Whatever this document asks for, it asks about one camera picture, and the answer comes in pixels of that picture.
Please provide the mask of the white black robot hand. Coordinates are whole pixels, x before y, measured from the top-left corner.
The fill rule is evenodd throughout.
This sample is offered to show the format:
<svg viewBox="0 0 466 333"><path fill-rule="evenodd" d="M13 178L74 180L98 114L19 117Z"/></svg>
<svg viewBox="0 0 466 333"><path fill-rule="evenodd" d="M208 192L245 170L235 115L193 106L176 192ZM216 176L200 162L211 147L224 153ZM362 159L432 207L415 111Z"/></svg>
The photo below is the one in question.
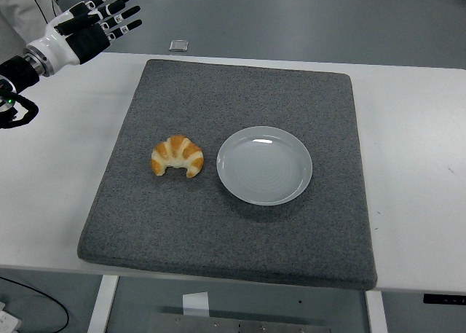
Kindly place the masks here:
<svg viewBox="0 0 466 333"><path fill-rule="evenodd" d="M44 36L26 47L37 73L49 77L64 66L82 65L140 26L141 20L129 19L141 8L127 8L129 1L81 1L55 17Z"/></svg>

